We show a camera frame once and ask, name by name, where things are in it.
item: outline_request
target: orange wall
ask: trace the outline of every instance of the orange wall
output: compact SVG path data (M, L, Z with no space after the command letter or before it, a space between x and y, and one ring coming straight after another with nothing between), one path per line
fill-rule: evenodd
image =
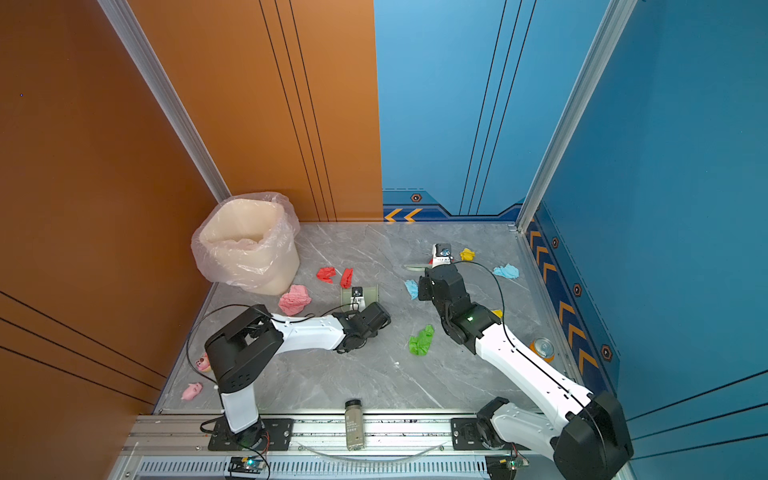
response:
M130 0L232 194L381 220L372 0Z
M101 479L208 290L215 201L95 0L3 2L0 45L0 478Z

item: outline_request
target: robotic arm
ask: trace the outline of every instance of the robotic arm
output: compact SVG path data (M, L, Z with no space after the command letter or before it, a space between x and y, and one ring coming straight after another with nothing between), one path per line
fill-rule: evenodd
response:
M594 396L565 378L493 312L473 303L455 264L426 269L419 300L431 300L445 333L501 370L544 413L497 397L478 413L484 443L525 445L553 459L567 480L608 480L634 454L621 404L608 392Z
M259 422L254 380L273 356L301 349L346 353L364 346L390 322L389 314L376 302L362 312L319 318L270 314L264 305L249 307L205 342L232 433Z

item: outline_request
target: pink toy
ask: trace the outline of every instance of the pink toy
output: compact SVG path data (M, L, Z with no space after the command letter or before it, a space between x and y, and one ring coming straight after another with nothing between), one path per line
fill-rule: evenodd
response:
M310 293L304 285L291 285L290 291L280 297L278 305L283 313L292 316L304 310L311 301Z
M185 402L189 402L197 396L198 393L203 391L202 383L190 383L184 393L181 394L181 399Z
M204 353L197 361L197 369L201 372L210 372L210 362L208 361L208 354Z

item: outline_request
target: orange chevron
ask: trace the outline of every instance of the orange chevron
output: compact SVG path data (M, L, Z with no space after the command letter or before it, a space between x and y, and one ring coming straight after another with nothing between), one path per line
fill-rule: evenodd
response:
M574 333L576 335L579 335L581 338L585 340L587 339L586 335L584 335L583 330L576 328L573 323L571 325L568 325L568 345L570 345L571 348L573 348L574 346Z
M531 232L531 251L533 251L533 237L540 237L540 236L541 236L541 232L536 232L536 231Z
M568 305L566 302L561 301L560 302L560 324L563 324L563 310L567 310L568 312L573 313L576 315L576 312L574 311L574 307Z
M397 220L393 219L392 217L394 217L395 215L399 214L401 210L402 210L402 208L396 208L396 209L392 210L392 212L389 215L384 217L384 220L389 220L390 222L395 223Z
M554 265L551 263L544 262L544 285L547 284L547 270L552 270L553 272L558 271L558 269L554 268Z
M592 355L589 353L586 353L584 350L579 349L578 351L578 371L582 374L584 373L584 361L587 360L589 363L594 365L596 369L599 369L598 362L595 361L594 358L592 358Z
M413 220L413 216L416 215L420 211L422 211L422 209L421 208L417 208L416 210L414 210L410 214L406 215L406 220L409 221L409 222L416 222L416 220Z
M541 252L549 253L549 250L547 250L547 247L536 247L536 265L541 264L539 261L541 259Z

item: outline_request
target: plastic garbage bag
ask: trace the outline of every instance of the plastic garbage bag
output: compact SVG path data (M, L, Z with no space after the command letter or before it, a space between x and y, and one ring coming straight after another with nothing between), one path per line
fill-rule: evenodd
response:
M220 203L195 230L192 254L211 282L280 295L299 268L297 233L299 219L285 195L237 195Z

